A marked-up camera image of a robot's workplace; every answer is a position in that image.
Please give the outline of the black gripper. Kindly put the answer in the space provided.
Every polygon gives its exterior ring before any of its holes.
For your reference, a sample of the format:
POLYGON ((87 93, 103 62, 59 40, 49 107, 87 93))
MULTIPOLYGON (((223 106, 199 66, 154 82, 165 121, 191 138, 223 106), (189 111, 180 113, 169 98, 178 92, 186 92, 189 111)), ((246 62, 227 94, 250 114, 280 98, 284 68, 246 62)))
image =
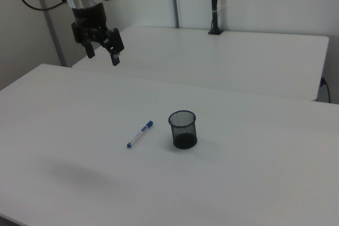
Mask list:
POLYGON ((75 22, 71 27, 75 42, 85 48, 88 58, 95 56, 92 41, 102 42, 102 47, 110 54, 113 66, 117 66, 120 63, 119 55, 124 50, 124 44, 117 28, 108 30, 104 5, 99 3, 89 8, 73 8, 72 11, 75 22))

